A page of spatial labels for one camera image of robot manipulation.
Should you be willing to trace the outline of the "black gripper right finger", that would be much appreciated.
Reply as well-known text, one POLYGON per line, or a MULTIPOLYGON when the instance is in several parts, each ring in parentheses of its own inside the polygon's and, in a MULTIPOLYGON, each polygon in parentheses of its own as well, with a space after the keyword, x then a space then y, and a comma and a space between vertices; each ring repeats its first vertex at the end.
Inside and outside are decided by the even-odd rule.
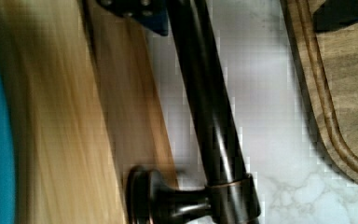
POLYGON ((316 33, 346 28, 358 23, 358 0, 325 0, 312 18, 316 33))

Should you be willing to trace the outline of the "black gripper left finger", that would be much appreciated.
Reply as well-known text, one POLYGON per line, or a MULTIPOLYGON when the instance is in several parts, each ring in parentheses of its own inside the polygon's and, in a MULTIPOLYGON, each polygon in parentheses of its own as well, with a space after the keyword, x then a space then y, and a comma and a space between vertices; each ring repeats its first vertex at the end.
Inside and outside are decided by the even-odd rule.
POLYGON ((130 17, 145 29, 161 36, 169 33, 166 0, 96 0, 105 10, 114 15, 130 17))

